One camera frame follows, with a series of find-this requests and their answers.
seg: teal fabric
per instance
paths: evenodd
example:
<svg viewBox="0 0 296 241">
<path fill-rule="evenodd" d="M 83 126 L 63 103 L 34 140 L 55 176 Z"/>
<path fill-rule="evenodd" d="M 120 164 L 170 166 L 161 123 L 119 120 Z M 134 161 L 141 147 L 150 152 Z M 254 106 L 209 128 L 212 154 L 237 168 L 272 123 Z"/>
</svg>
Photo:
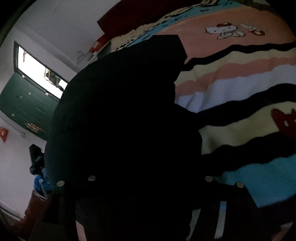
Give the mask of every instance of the teal fabric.
<svg viewBox="0 0 296 241">
<path fill-rule="evenodd" d="M 226 9 L 230 9 L 230 8 L 240 7 L 240 6 L 243 6 L 243 5 L 240 3 L 237 3 L 237 2 L 228 1 L 228 0 L 220 0 L 218 2 L 217 6 L 207 6 L 207 7 L 196 6 L 192 9 L 188 10 L 187 12 L 180 14 L 179 16 L 171 18 L 169 21 L 166 21 L 166 22 L 163 22 L 163 23 L 157 25 L 156 27 L 154 27 L 150 31 L 147 31 L 145 34 L 143 34 L 142 36 L 140 36 L 138 39 L 136 39 L 134 42 L 132 42 L 131 44 L 129 44 L 127 46 L 132 46 L 132 45 L 139 43 L 143 40 L 147 40 L 152 35 L 157 34 L 159 31 L 176 23 L 179 20 L 182 20 L 185 18 L 196 17 L 196 16 L 200 16 L 200 15 L 204 15 L 204 14 L 209 14 L 209 13 L 213 13 L 213 12 L 221 11 L 221 10 L 226 10 Z"/>
<path fill-rule="evenodd" d="M 228 185 L 242 182 L 258 207 L 284 201 L 296 194 L 296 154 L 225 172 L 215 180 Z"/>
</svg>

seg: orange object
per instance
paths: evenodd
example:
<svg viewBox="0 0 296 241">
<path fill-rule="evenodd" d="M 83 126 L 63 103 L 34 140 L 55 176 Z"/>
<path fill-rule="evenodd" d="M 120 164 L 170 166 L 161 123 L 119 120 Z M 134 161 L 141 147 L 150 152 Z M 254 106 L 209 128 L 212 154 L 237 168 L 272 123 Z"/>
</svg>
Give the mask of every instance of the orange object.
<svg viewBox="0 0 296 241">
<path fill-rule="evenodd" d="M 109 39 L 106 37 L 104 34 L 102 37 L 98 38 L 96 42 L 94 42 L 93 46 L 91 47 L 90 51 L 91 52 L 97 52 L 101 48 L 103 48 L 107 43 L 109 42 Z"/>
<path fill-rule="evenodd" d="M 0 128 L 0 137 L 3 140 L 4 143 L 6 142 L 8 132 L 9 132 L 9 130 L 4 129 L 4 128 Z"/>
</svg>

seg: window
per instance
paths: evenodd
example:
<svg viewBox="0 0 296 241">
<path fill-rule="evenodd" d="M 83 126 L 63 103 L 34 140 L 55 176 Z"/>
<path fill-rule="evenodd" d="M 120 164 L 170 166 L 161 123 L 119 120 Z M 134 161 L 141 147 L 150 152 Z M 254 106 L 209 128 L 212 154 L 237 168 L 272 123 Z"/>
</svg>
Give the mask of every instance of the window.
<svg viewBox="0 0 296 241">
<path fill-rule="evenodd" d="M 30 55 L 25 49 L 15 43 L 14 54 L 15 71 L 26 77 L 33 84 L 50 93 L 57 98 L 61 98 L 67 82 L 58 74 L 47 68 Z"/>
</svg>

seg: orange triangular flag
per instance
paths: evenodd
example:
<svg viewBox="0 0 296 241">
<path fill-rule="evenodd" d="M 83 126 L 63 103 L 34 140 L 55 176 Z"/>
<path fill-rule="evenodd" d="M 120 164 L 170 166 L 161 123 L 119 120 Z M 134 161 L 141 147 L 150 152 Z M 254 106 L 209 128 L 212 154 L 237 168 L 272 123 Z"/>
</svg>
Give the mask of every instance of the orange triangular flag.
<svg viewBox="0 0 296 241">
<path fill-rule="evenodd" d="M 8 132 L 9 132 L 9 130 L 4 129 L 4 128 L 0 128 L 0 137 L 3 140 L 4 143 L 6 142 Z"/>
</svg>

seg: yellow stripe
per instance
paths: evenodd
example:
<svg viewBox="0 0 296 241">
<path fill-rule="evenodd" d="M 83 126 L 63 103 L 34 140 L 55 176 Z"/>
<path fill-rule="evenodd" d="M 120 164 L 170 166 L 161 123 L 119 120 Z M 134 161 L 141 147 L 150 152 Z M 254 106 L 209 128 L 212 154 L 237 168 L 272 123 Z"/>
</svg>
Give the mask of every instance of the yellow stripe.
<svg viewBox="0 0 296 241">
<path fill-rule="evenodd" d="M 190 71 L 183 71 L 175 81 L 175 85 L 178 86 L 188 80 L 196 81 L 205 74 L 217 71 L 223 65 L 234 63 L 234 64 L 246 64 L 257 59 L 271 59 L 271 58 L 293 58 L 296 57 L 296 48 L 288 51 L 279 51 L 271 49 L 269 51 L 258 51 L 254 53 L 241 53 L 231 52 L 225 57 L 216 60 L 206 65 L 195 65 Z"/>
<path fill-rule="evenodd" d="M 296 109 L 296 103 L 283 102 L 265 106 L 250 117 L 227 126 L 205 126 L 199 132 L 202 136 L 202 154 L 209 154 L 222 145 L 240 146 L 255 137 L 263 137 L 279 129 L 275 125 L 270 111 L 279 109 L 290 114 Z"/>
</svg>

